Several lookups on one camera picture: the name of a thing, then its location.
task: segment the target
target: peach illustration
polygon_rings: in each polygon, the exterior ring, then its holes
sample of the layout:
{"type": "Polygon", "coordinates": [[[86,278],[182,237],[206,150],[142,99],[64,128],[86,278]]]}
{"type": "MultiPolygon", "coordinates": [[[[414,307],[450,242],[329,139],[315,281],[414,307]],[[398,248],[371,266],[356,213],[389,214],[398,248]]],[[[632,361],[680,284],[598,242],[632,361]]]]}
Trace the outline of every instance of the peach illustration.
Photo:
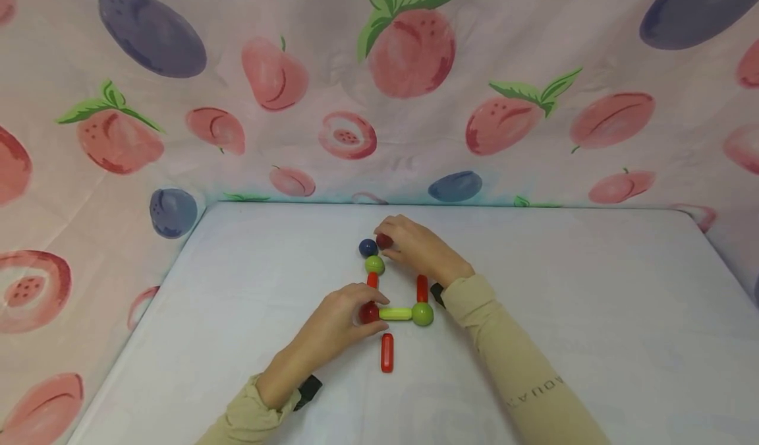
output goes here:
{"type": "Polygon", "coordinates": [[[308,89],[308,71],[298,59],[256,36],[243,46],[242,69],[248,77],[256,101],[266,110],[279,111],[293,106],[308,89]]]}
{"type": "Polygon", "coordinates": [[[0,271],[18,267],[25,276],[5,287],[0,333],[25,333],[49,324],[69,300],[71,270],[61,257],[43,251],[0,254],[0,271]]]}
{"type": "Polygon", "coordinates": [[[206,144],[218,146],[223,154],[245,153],[245,132],[240,121],[228,111],[200,107],[189,111],[185,121],[193,134],[206,144]]]}
{"type": "Polygon", "coordinates": [[[363,117],[348,111],[328,114],[322,121],[319,143],[344,160],[360,160],[378,148],[378,136],[363,117]]]}
{"type": "Polygon", "coordinates": [[[654,114],[654,97],[645,92],[618,92],[602,97],[580,112],[570,138],[575,150],[604,148],[623,142],[643,130],[654,114]]]}
{"type": "Polygon", "coordinates": [[[32,386],[5,419],[0,445],[51,445],[69,428],[83,401],[79,374],[58,374],[32,386]]]}
{"type": "Polygon", "coordinates": [[[743,125],[735,129],[722,145],[730,160],[759,175],[759,125],[743,125]]]}
{"type": "Polygon", "coordinates": [[[288,166],[275,166],[269,172],[269,181],[277,191],[288,196],[309,197],[316,190],[311,176],[305,171],[288,166]]]}
{"type": "Polygon", "coordinates": [[[0,127],[0,206],[24,194],[32,176],[32,160],[24,146],[0,127]]]}
{"type": "Polygon", "coordinates": [[[598,204],[617,204],[644,193],[654,184],[653,171],[624,170],[598,181],[588,192],[588,198],[598,204]]]}

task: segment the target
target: cut peach illustration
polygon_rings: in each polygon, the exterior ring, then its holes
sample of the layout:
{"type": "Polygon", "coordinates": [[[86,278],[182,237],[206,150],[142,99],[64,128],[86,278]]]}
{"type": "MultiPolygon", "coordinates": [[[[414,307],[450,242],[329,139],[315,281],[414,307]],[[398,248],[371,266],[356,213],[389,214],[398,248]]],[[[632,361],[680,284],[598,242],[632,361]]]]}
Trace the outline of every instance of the cut peach illustration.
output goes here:
{"type": "Polygon", "coordinates": [[[358,62],[368,59],[374,85],[397,99],[438,89],[453,67],[456,40],[438,7],[450,0],[369,0],[358,37],[358,62]]]}
{"type": "Polygon", "coordinates": [[[29,389],[0,430],[0,445],[51,445],[69,428],[84,402],[79,374],[58,374],[29,389]]]}
{"type": "Polygon", "coordinates": [[[242,124],[228,111],[215,107],[200,107],[189,111],[184,120],[190,132],[206,144],[219,147],[223,154],[245,153],[245,132],[242,124]]]}
{"type": "Polygon", "coordinates": [[[103,97],[76,104],[55,122],[79,122],[76,135],[85,154],[101,168],[128,175],[160,159],[165,133],[155,122],[140,115],[110,80],[100,86],[103,97]]]}
{"type": "Polygon", "coordinates": [[[277,48],[256,36],[243,46],[242,69],[248,77],[256,102],[268,111],[285,110],[303,99],[308,89],[308,71],[295,56],[285,52],[280,36],[277,48]]]}
{"type": "Polygon", "coordinates": [[[645,92],[618,92],[604,96],[580,112],[569,136],[579,148],[616,145],[638,134],[654,114],[654,97],[645,92]]]}
{"type": "Polygon", "coordinates": [[[0,334],[26,333],[49,324],[66,305],[71,292],[71,270],[61,257],[44,251],[0,254],[0,272],[18,275],[0,304],[0,334]]]}
{"type": "Polygon", "coordinates": [[[491,80],[490,87],[501,97],[486,100],[472,112],[466,122],[466,147],[475,155],[494,155],[524,139],[541,117],[548,119],[580,71],[582,67],[557,77],[542,92],[524,82],[491,80]]]}
{"type": "Polygon", "coordinates": [[[610,175],[598,181],[588,192],[588,199],[598,204],[617,204],[638,196],[654,184],[653,171],[629,171],[610,175]]]}

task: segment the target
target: beige sleeve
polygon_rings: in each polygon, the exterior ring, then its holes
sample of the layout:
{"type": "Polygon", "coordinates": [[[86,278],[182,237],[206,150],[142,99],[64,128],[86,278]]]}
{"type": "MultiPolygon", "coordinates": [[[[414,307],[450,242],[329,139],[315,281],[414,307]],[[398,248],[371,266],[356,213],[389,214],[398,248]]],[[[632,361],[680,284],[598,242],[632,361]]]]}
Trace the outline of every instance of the beige sleeve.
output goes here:
{"type": "Polygon", "coordinates": [[[610,444],[483,276],[456,280],[443,301],[474,340],[525,445],[610,444]]]}
{"type": "Polygon", "coordinates": [[[296,389],[281,410],[271,410],[261,402],[256,389],[259,376],[250,377],[196,445],[260,445],[283,423],[298,404],[300,392],[296,389]]]}

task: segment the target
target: plum illustration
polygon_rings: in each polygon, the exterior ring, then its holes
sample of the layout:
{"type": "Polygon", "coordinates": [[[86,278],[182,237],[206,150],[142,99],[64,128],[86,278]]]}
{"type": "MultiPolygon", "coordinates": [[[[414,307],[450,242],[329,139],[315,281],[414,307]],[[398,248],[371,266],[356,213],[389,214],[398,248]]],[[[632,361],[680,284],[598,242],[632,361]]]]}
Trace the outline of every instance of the plum illustration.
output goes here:
{"type": "Polygon", "coordinates": [[[621,203],[648,191],[656,178],[653,171],[629,171],[626,168],[624,171],[598,181],[588,192],[588,198],[598,204],[621,203]]]}
{"type": "Polygon", "coordinates": [[[0,26],[8,24],[16,15],[16,0],[0,0],[0,26]]]}
{"type": "Polygon", "coordinates": [[[727,136],[722,150],[735,164],[759,175],[759,125],[743,125],[727,136]]]}
{"type": "Polygon", "coordinates": [[[582,67],[557,77],[543,92],[523,82],[490,81],[501,97],[493,97],[472,112],[466,122],[466,147],[475,155],[494,155],[516,144],[555,109],[559,95],[573,84],[582,67]]]}
{"type": "Polygon", "coordinates": [[[640,39],[656,49],[687,49],[727,30],[759,0],[655,0],[640,39]]]}
{"type": "Polygon", "coordinates": [[[100,87],[102,99],[76,104],[58,124],[79,122],[76,135],[85,154],[101,168],[128,175],[160,159],[161,127],[127,105],[124,94],[110,80],[100,87]]]}
{"type": "Polygon", "coordinates": [[[179,239],[187,234],[198,219],[198,203],[185,190],[155,190],[150,197],[150,219],[153,229],[166,239],[179,239]]]}
{"type": "Polygon", "coordinates": [[[24,269],[24,276],[10,285],[0,285],[5,287],[0,304],[0,334],[26,333],[45,326],[69,300],[71,269],[61,257],[44,251],[0,254],[0,272],[8,270],[13,275],[18,269],[24,269]]]}
{"type": "Polygon", "coordinates": [[[24,194],[32,176],[32,160],[24,146],[0,127],[0,206],[24,194]]]}
{"type": "Polygon", "coordinates": [[[428,194],[443,203],[466,201],[482,189],[482,179],[474,171],[460,171],[441,177],[428,187],[428,194]]]}
{"type": "Polygon", "coordinates": [[[344,160],[360,160],[374,153],[378,136],[363,117],[348,111],[331,112],[319,131],[324,150],[344,160]]]}
{"type": "Polygon", "coordinates": [[[145,311],[147,311],[147,307],[150,306],[156,293],[158,293],[158,289],[159,286],[150,287],[132,301],[132,304],[129,306],[129,314],[126,316],[126,328],[129,331],[134,331],[138,327],[140,319],[145,314],[145,311]]]}
{"type": "Polygon", "coordinates": [[[273,167],[269,172],[269,181],[277,191],[288,196],[309,197],[316,191],[313,177],[289,166],[273,167]]]}
{"type": "Polygon", "coordinates": [[[374,7],[358,37],[358,62],[368,57],[374,84],[409,99],[438,89],[453,67],[456,41],[436,9],[450,0],[369,0],[374,7]]]}
{"type": "Polygon", "coordinates": [[[269,40],[256,36],[243,46],[242,69],[253,96],[268,111],[280,111],[303,99],[308,89],[308,71],[293,55],[269,40]]]}
{"type": "Polygon", "coordinates": [[[192,77],[206,68],[206,47],[179,13],[158,0],[98,0],[100,20],[121,49],[159,76],[192,77]]]}
{"type": "Polygon", "coordinates": [[[618,92],[604,96],[580,112],[569,136],[581,148],[604,148],[623,142],[643,130],[654,114],[654,97],[645,92],[618,92]]]}
{"type": "Polygon", "coordinates": [[[58,374],[32,386],[5,419],[0,445],[52,445],[84,402],[81,376],[58,374]]]}
{"type": "Polygon", "coordinates": [[[223,154],[245,153],[245,132],[240,121],[228,111],[215,107],[200,107],[189,111],[185,121],[190,132],[206,144],[218,146],[223,154]]]}

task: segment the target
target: hand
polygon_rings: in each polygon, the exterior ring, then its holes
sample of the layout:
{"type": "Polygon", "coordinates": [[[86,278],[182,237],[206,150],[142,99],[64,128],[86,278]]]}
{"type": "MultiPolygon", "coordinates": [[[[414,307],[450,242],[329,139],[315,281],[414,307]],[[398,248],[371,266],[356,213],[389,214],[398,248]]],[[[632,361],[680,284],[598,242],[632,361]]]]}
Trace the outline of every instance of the hand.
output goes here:
{"type": "Polygon", "coordinates": [[[374,234],[385,234],[395,241],[395,249],[381,252],[384,256],[438,281],[444,289],[456,279],[474,275],[472,266],[443,239],[406,216],[386,217],[374,234]]]}

